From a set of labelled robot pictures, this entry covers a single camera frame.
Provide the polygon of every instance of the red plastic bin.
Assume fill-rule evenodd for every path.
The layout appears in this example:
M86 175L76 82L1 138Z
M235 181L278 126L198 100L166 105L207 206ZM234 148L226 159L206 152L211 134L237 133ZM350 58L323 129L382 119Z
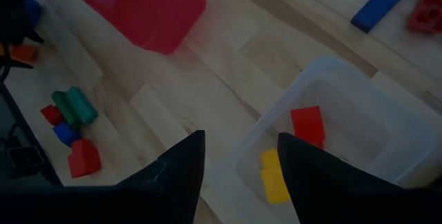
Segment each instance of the red plastic bin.
M162 54L176 50L206 0L83 0L133 44Z

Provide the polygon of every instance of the yellow rectangular block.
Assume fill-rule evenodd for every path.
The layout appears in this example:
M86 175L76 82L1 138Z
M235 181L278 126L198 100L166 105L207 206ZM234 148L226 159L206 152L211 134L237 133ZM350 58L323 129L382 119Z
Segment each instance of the yellow rectangular block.
M283 203L290 200L289 190L285 186L281 168L263 169L261 177L267 200L270 204Z
M262 152L261 163L263 169L273 169L281 167L281 165L279 164L278 150L270 149L268 151Z

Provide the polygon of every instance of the wooden floor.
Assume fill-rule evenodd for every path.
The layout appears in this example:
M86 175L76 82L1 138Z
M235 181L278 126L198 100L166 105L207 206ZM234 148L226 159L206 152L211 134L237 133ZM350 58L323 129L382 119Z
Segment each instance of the wooden floor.
M367 0L207 0L171 56L135 47L81 0L38 1L48 43L36 69L14 70L7 85L65 185L115 184L197 129L210 169L319 55L380 71L442 113L442 41L403 27L417 0L402 0L370 35L349 24ZM104 164L74 180L70 151L39 114L72 85L99 109L84 135ZM197 216L218 222L203 202Z

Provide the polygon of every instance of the red toy piece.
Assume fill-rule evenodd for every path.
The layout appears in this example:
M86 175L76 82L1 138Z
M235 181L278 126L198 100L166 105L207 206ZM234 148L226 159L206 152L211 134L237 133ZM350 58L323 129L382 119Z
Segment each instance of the red toy piece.
M295 136L324 149L325 130L319 106L291 111Z
M56 106L49 105L40 110L40 112L41 114L43 114L45 119L53 126L56 126L63 122L63 115L60 113Z
M72 178L90 175L102 169L98 149L91 141L85 138L78 139L72 143L71 148L68 163Z
M442 0L419 0L407 27L426 33L442 32Z
M172 53L206 8L206 0L83 0L136 46Z
M12 49L11 56L13 59L32 64L35 62L36 52L37 49L34 46L24 44L18 47L14 47Z

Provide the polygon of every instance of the green toy block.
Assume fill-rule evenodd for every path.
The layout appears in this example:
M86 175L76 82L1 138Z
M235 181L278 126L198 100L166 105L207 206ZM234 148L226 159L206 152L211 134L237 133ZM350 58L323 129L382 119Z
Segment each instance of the green toy block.
M95 110L80 88L76 86L71 87L67 98L82 124L91 124L97 118L97 110Z
M77 114L75 114L74 109L69 104L66 92L55 91L51 95L51 98L54 101L54 103L57 105L64 119L67 121L67 123L70 126L78 127L81 124L80 119L77 117Z

